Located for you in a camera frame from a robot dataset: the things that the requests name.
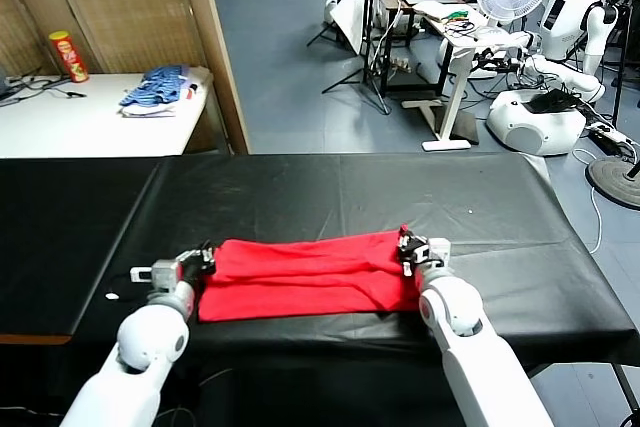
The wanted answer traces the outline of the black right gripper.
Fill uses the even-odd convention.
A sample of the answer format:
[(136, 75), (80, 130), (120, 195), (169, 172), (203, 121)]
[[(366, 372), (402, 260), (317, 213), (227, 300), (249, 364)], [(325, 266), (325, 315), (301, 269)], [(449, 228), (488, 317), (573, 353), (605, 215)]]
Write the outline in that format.
[(430, 260), (430, 243), (424, 236), (407, 230), (398, 239), (397, 252), (404, 276), (412, 276), (415, 269)]

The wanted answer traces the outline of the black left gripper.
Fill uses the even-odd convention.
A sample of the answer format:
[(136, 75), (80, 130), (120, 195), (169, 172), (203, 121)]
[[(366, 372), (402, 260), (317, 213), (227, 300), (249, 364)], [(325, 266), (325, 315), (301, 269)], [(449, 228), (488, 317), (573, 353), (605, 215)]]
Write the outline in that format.
[(215, 246), (204, 241), (198, 249), (188, 250), (175, 258), (178, 264), (178, 278), (187, 283), (196, 283), (202, 275), (209, 274), (215, 267)]

